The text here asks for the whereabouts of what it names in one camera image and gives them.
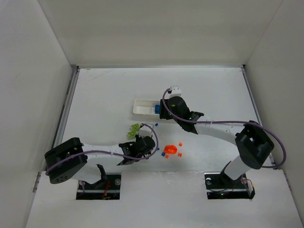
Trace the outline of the green 2x3 lego brick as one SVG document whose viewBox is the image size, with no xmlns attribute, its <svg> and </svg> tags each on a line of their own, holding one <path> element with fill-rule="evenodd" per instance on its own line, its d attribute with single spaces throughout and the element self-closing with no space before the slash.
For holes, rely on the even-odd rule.
<svg viewBox="0 0 304 228">
<path fill-rule="evenodd" d="M 137 131 L 131 131 L 127 133 L 127 137 L 130 139 L 135 138 L 136 135 L 137 135 Z"/>
<path fill-rule="evenodd" d="M 131 131 L 138 131 L 141 128 L 139 123 L 131 125 Z"/>
</svg>

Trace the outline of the blue round lego piece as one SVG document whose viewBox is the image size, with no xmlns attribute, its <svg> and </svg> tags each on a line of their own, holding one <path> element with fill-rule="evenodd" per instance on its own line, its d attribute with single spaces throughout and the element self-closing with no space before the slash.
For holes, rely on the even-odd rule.
<svg viewBox="0 0 304 228">
<path fill-rule="evenodd" d="M 154 110 L 155 114 L 159 114 L 159 109 L 160 109 L 160 105 L 156 105 Z"/>
</svg>

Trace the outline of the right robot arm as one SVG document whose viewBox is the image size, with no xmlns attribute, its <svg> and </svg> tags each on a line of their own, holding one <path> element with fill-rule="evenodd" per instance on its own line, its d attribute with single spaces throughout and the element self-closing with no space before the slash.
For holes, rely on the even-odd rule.
<svg viewBox="0 0 304 228">
<path fill-rule="evenodd" d="M 239 156 L 221 171 L 225 180 L 236 181 L 250 169 L 261 169 L 274 148 L 272 140 L 256 122 L 214 124 L 205 114 L 190 111 L 180 96 L 161 100 L 160 118 L 173 119 L 189 133 L 212 136 L 235 145 Z"/>
</svg>

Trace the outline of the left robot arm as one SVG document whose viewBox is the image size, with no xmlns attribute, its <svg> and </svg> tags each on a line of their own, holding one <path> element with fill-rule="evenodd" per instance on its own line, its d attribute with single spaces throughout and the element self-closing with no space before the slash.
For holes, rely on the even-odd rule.
<svg viewBox="0 0 304 228">
<path fill-rule="evenodd" d="M 105 168 L 147 160 L 158 146 L 156 136 L 136 136 L 135 141 L 112 146 L 84 144 L 74 137 L 45 153 L 46 175 L 52 184 L 69 179 L 95 184 L 105 179 Z"/>
</svg>

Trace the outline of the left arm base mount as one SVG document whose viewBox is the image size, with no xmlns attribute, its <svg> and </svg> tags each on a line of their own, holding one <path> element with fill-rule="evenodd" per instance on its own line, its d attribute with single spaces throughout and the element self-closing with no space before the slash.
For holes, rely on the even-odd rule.
<svg viewBox="0 0 304 228">
<path fill-rule="evenodd" d="M 98 181 L 90 184 L 80 181 L 76 200 L 119 200 L 121 173 L 106 173 L 102 165 L 98 167 Z"/>
</svg>

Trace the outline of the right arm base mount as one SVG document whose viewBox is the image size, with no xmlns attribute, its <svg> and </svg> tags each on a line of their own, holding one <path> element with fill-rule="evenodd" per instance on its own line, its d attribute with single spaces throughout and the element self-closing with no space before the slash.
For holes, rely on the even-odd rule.
<svg viewBox="0 0 304 228">
<path fill-rule="evenodd" d="M 234 180 L 226 173 L 228 165 L 220 172 L 205 172 L 205 186 L 209 200 L 248 199 L 252 200 L 255 195 L 255 187 L 246 172 L 237 176 Z"/>
</svg>

